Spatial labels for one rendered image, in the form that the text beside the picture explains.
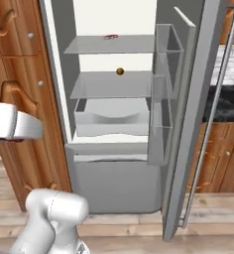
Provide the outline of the grey freezer drawer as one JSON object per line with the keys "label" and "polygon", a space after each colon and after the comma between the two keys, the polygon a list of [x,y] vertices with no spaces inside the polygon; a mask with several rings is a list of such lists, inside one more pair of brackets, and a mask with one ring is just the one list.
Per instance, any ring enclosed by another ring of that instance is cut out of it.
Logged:
{"label": "grey freezer drawer", "polygon": [[92,214],[153,213],[161,209],[161,171],[135,144],[67,144],[72,191]]}

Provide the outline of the tall wooden cupboard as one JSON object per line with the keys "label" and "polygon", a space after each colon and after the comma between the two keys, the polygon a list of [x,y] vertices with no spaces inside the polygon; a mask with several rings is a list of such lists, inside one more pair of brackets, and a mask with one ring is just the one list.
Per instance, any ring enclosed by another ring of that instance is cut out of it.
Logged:
{"label": "tall wooden cupboard", "polygon": [[[35,34],[33,40],[29,33]],[[37,188],[69,191],[39,0],[0,0],[0,102],[16,105],[44,125],[39,140],[0,141],[0,155],[20,207]]]}

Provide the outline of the grey fridge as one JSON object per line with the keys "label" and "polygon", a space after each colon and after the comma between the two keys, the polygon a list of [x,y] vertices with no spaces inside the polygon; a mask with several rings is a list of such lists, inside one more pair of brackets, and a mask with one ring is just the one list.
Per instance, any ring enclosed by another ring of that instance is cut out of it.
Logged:
{"label": "grey fridge", "polygon": [[162,207],[203,0],[40,0],[71,189],[93,214]]}

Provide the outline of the wooden base cupboards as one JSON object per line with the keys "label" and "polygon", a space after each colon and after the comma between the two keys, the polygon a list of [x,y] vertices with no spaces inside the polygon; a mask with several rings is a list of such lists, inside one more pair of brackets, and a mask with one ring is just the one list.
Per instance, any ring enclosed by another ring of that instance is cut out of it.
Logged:
{"label": "wooden base cupboards", "polygon": [[234,192],[234,122],[214,122],[196,192]]}

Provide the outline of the grey fridge door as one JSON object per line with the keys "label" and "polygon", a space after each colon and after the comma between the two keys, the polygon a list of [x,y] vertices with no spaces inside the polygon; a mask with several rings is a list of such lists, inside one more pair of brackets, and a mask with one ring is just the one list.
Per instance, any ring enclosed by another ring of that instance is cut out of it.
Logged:
{"label": "grey fridge door", "polygon": [[163,239],[180,229],[189,194],[185,193],[195,142],[213,75],[226,13],[234,17],[234,0],[175,0],[172,18],[183,47],[178,95],[171,99],[174,136],[161,168]]}

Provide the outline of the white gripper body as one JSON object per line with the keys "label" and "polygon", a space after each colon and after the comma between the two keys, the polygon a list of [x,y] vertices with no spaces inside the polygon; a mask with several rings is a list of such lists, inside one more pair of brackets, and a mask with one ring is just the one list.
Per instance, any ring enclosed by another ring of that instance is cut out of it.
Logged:
{"label": "white gripper body", "polygon": [[38,118],[19,111],[17,113],[14,139],[40,139],[43,136],[43,124]]}

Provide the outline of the clear fridge door bin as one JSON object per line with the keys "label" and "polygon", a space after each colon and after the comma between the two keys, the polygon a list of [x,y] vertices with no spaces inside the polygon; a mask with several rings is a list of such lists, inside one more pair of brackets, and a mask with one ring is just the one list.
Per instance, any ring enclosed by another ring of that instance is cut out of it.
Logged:
{"label": "clear fridge door bin", "polygon": [[155,33],[153,72],[175,83],[180,71],[183,47],[172,24],[158,24]]}
{"label": "clear fridge door bin", "polygon": [[173,133],[171,105],[166,100],[153,102],[151,108],[148,163],[163,166],[168,161]]}
{"label": "clear fridge door bin", "polygon": [[152,97],[154,99],[173,99],[175,97],[169,76],[155,75],[153,77]]}

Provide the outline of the glass fridge shelf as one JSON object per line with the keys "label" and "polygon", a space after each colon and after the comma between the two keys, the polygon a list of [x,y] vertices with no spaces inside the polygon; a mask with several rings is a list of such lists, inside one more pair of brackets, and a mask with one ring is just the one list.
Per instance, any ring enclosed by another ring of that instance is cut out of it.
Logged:
{"label": "glass fridge shelf", "polygon": [[114,71],[85,71],[79,74],[70,97],[149,97],[151,83],[152,73],[146,70],[126,71],[122,75]]}
{"label": "glass fridge shelf", "polygon": [[115,39],[102,36],[77,36],[65,49],[66,54],[136,54],[154,51],[154,35],[121,35]]}

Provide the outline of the white fridge crisper drawer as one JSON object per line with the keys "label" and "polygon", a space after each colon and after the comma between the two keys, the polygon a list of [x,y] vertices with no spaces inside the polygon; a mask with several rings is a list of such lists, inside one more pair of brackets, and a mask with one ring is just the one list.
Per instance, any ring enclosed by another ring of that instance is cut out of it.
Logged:
{"label": "white fridge crisper drawer", "polygon": [[145,98],[80,99],[74,111],[78,136],[108,134],[144,136],[150,110]]}

